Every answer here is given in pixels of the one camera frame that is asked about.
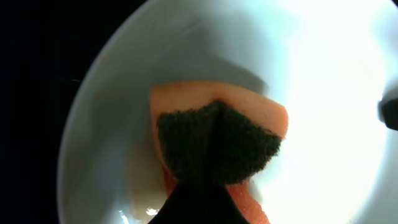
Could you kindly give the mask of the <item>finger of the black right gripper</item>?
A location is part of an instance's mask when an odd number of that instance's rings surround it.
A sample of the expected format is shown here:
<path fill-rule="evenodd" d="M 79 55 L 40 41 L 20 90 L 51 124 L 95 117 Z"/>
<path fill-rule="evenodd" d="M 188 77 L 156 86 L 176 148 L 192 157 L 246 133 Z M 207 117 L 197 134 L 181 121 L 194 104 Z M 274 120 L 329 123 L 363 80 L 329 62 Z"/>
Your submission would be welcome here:
<path fill-rule="evenodd" d="M 380 101 L 378 104 L 379 120 L 387 128 L 398 130 L 398 101 L 397 98 Z"/>

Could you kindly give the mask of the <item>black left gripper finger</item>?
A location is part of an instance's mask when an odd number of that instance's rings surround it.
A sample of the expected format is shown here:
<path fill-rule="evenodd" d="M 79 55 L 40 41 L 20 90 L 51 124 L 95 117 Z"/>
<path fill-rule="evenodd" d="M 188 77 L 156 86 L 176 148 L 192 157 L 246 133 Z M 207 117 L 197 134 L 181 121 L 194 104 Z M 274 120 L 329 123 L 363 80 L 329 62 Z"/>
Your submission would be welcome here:
<path fill-rule="evenodd" d="M 220 185 L 177 184 L 149 224 L 248 224 Z"/>

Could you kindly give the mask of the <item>orange green sponge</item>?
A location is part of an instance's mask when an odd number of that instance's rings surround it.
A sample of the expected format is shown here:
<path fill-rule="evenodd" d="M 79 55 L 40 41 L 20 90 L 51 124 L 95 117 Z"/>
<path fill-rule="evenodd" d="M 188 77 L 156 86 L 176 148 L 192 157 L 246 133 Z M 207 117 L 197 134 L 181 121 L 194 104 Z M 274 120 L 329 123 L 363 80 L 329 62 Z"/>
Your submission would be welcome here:
<path fill-rule="evenodd" d="M 220 185 L 248 223 L 267 223 L 248 185 L 278 154 L 287 110 L 251 90 L 211 81 L 155 86 L 149 103 L 167 199 L 177 184 Z"/>

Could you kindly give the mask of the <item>green plate with three streaks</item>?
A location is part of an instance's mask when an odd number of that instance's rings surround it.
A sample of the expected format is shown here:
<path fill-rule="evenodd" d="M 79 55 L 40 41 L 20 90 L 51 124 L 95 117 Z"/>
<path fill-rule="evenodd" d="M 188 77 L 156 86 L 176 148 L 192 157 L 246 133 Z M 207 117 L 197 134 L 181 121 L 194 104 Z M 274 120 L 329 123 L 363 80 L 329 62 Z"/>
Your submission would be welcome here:
<path fill-rule="evenodd" d="M 279 155 L 249 181 L 271 223 L 396 223 L 392 1 L 148 1 L 83 80 L 57 174 L 61 223 L 147 223 L 166 194 L 149 90 L 178 80 L 241 85 L 284 105 Z"/>

